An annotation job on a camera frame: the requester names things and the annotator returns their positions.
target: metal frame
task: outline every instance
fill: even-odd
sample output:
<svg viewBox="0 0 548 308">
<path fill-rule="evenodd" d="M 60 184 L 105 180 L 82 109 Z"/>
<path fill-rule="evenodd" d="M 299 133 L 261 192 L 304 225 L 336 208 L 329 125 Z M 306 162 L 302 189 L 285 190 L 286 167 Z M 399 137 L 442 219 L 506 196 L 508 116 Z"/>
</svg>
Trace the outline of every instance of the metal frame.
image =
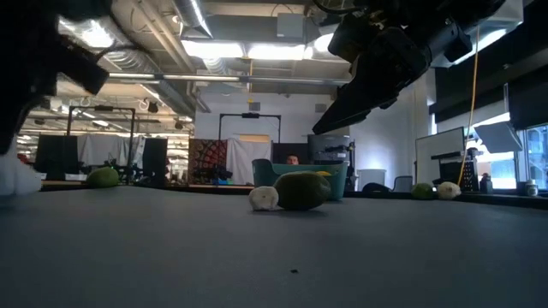
<svg viewBox="0 0 548 308">
<path fill-rule="evenodd" d="M 72 112 L 75 109 L 79 110 L 97 110 L 97 111 L 112 111 L 112 110 L 129 110 L 131 111 L 131 129 L 129 131 L 129 151 L 128 151 L 128 163 L 126 165 L 126 185 L 129 185 L 129 176 L 131 172 L 131 150 L 133 148 L 134 142 L 134 124 L 135 124 L 135 108 L 123 108 L 123 107 L 110 107 L 110 106 L 95 106 L 95 107 L 80 107 L 80 106 L 69 106 L 68 107 L 68 124 L 67 124 L 67 136 L 70 136 L 70 128 L 72 127 Z"/>
<path fill-rule="evenodd" d="M 246 114 L 246 113 L 242 113 L 242 114 L 220 114 L 219 115 L 219 135 L 218 135 L 218 138 L 217 140 L 221 140 L 221 127 L 223 125 L 223 118 L 225 116 L 239 116 L 241 118 L 246 118 L 246 115 L 250 115 L 250 114 Z M 278 121 L 279 121 L 279 125 L 277 127 L 277 143 L 281 143 L 281 140 L 282 140 L 282 116 L 281 115 L 260 115 L 260 114 L 252 114 L 254 116 L 257 116 L 257 118 L 260 118 L 260 117 L 273 117 L 273 118 L 277 118 Z"/>
</svg>

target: gray table surface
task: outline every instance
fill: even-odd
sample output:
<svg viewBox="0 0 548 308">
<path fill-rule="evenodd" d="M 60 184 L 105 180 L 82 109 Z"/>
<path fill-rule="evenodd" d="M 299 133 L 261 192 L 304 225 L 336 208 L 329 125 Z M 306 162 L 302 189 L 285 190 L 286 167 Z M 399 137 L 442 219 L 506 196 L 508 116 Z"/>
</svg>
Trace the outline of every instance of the gray table surface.
<svg viewBox="0 0 548 308">
<path fill-rule="evenodd" d="M 244 196 L 136 187 L 0 203 L 0 307 L 548 306 L 548 211 L 252 213 Z"/>
</svg>

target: ventilation duct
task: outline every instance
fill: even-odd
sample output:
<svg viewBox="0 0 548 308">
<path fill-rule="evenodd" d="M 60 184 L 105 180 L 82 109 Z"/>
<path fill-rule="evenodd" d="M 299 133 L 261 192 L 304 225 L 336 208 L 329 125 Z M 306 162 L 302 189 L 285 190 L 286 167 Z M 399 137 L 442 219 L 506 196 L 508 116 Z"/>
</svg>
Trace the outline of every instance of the ventilation duct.
<svg viewBox="0 0 548 308">
<path fill-rule="evenodd" d="M 174 0 L 175 10 L 179 20 L 186 27 L 191 27 L 206 37 L 213 39 L 206 18 L 202 13 L 200 0 Z"/>
<path fill-rule="evenodd" d="M 59 24 L 61 26 L 60 33 L 73 35 L 92 48 L 106 48 L 114 43 L 130 44 L 110 19 L 80 23 L 61 19 Z M 162 73 L 156 63 L 135 50 L 111 52 L 105 55 L 104 59 L 124 72 Z M 179 94 L 168 81 L 160 80 L 158 84 L 146 85 L 146 87 L 158 92 L 163 101 L 177 114 L 192 115 L 194 113 L 194 106 L 189 102 L 189 99 Z"/>
</svg>

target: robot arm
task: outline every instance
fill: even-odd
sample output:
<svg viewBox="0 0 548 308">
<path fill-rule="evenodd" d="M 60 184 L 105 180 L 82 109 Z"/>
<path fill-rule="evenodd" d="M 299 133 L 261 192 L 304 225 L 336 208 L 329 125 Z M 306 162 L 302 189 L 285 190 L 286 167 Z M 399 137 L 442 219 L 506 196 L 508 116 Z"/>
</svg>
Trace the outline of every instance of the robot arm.
<svg viewBox="0 0 548 308">
<path fill-rule="evenodd" d="M 329 52 L 352 63 L 353 79 L 314 126 L 316 134 L 363 121 L 371 109 L 389 108 L 432 60 L 455 61 L 472 50 L 466 34 L 495 14 L 504 0 L 357 0 Z"/>
</svg>

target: yellow cable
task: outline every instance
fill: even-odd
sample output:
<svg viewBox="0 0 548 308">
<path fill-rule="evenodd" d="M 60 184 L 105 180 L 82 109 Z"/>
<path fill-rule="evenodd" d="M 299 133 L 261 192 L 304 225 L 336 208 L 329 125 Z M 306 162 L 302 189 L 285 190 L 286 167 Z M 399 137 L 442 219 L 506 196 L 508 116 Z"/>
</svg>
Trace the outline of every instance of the yellow cable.
<svg viewBox="0 0 548 308">
<path fill-rule="evenodd" d="M 478 59 L 480 55 L 479 48 L 478 48 L 479 43 L 480 43 L 480 26 L 478 26 L 478 30 L 476 31 L 476 55 L 475 55 L 475 61 L 474 61 L 474 83 L 472 84 L 472 107 L 470 108 L 470 120 L 468 122 L 466 142 L 464 143 L 464 156 L 462 157 L 461 173 L 459 174 L 458 186 L 461 185 L 462 175 L 464 174 L 464 164 L 466 163 L 466 157 L 467 157 L 467 144 L 468 144 L 468 141 L 470 140 L 470 128 L 472 128 L 474 106 L 476 105 L 476 87 L 477 87 L 477 81 L 478 81 Z"/>
</svg>

